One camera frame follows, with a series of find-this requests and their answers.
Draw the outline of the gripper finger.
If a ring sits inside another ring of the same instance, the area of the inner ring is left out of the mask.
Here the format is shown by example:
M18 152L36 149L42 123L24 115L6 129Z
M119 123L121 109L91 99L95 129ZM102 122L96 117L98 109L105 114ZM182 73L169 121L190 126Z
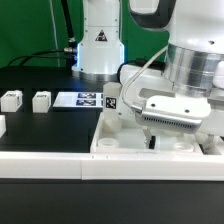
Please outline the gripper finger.
M213 154L217 140L214 135L211 134L197 134L197 142L204 154Z

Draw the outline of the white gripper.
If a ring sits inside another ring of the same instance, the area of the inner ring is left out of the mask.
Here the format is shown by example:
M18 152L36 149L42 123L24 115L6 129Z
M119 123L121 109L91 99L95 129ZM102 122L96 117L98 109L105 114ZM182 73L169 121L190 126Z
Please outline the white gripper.
M175 93L159 70L146 69L119 96L122 120L150 129L224 136L224 90L213 87L208 97ZM144 128L145 145L154 149L156 137Z

